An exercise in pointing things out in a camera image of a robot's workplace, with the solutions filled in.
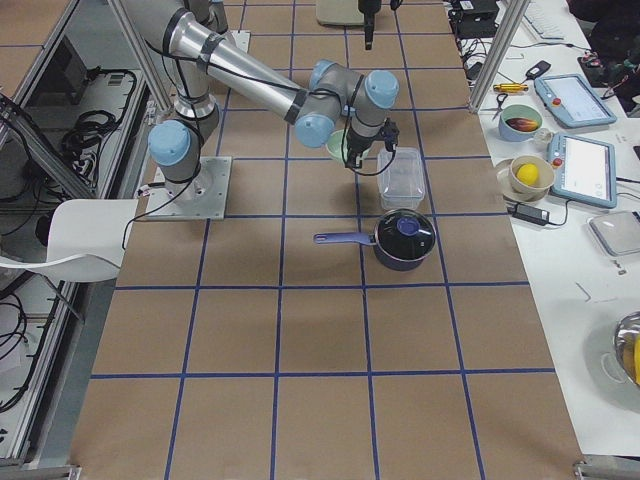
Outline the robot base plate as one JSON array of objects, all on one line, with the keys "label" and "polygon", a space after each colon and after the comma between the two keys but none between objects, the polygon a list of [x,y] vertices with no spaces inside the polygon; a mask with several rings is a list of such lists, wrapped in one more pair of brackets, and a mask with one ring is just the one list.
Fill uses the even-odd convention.
[{"label": "robot base plate", "polygon": [[222,220],[225,215],[232,168],[230,156],[202,156],[199,175],[177,200],[180,191],[170,185],[152,188],[147,196],[144,219],[151,221]]}]

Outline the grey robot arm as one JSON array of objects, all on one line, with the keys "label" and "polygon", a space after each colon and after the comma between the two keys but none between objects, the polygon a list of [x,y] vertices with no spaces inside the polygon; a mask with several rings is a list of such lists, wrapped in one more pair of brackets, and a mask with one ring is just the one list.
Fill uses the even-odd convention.
[{"label": "grey robot arm", "polygon": [[389,112],[399,82],[391,72],[363,75],[320,60],[308,87],[302,87],[209,29],[195,9],[181,1],[127,1],[124,8],[152,49],[186,62],[200,77],[212,77],[282,117],[308,148],[324,146],[337,120],[347,117],[339,152],[343,165],[354,173],[360,171],[362,156],[374,142],[383,142],[390,154],[396,152],[399,130]]}]

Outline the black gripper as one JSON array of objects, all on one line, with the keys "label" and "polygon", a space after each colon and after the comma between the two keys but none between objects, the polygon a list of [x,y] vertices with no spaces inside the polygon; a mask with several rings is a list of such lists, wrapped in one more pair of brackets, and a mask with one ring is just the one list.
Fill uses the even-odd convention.
[{"label": "black gripper", "polygon": [[381,0],[358,0],[358,10],[364,15],[365,49],[371,50],[374,39],[374,15],[381,10]]},{"label": "black gripper", "polygon": [[368,150],[374,139],[365,137],[355,131],[353,127],[348,127],[342,136],[342,159],[346,168],[360,168],[361,157]]}]

